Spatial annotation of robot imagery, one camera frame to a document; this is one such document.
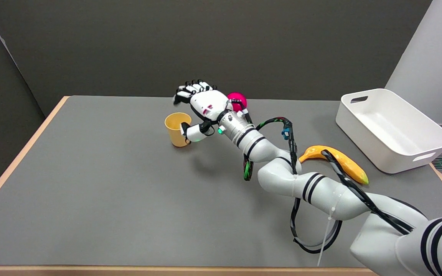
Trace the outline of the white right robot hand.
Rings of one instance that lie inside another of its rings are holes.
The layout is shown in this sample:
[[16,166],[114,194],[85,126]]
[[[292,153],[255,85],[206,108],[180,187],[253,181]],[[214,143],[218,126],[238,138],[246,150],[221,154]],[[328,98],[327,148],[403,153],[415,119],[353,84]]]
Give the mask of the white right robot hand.
[[173,104],[179,103],[190,104],[191,110],[202,119],[200,124],[180,124],[182,136],[191,143],[212,136],[215,133],[213,126],[219,123],[223,115],[233,110],[232,103],[225,94],[202,80],[192,80],[179,86],[173,97]]

